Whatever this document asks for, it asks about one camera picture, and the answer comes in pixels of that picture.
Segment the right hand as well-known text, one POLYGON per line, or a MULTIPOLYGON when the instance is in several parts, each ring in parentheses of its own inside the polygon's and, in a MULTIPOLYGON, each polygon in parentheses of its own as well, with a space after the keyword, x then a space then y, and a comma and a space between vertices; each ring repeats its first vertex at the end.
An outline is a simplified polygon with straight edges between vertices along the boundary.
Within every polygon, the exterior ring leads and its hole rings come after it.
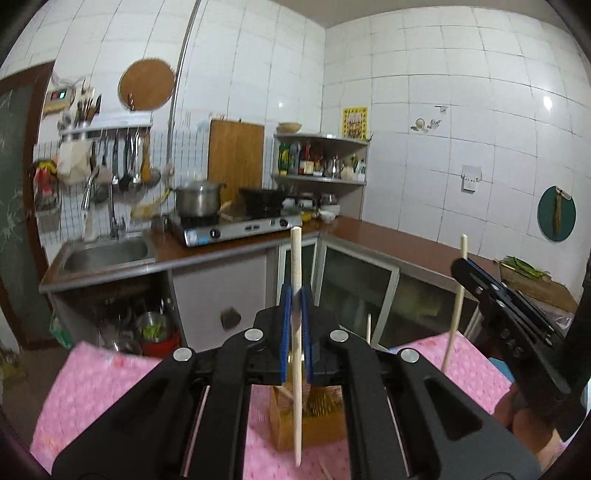
POLYGON ((543 471, 562 453, 562 440, 555 429, 546 425, 529 407, 519 407, 519 387, 513 383, 497 403, 493 417, 533 452, 543 471))

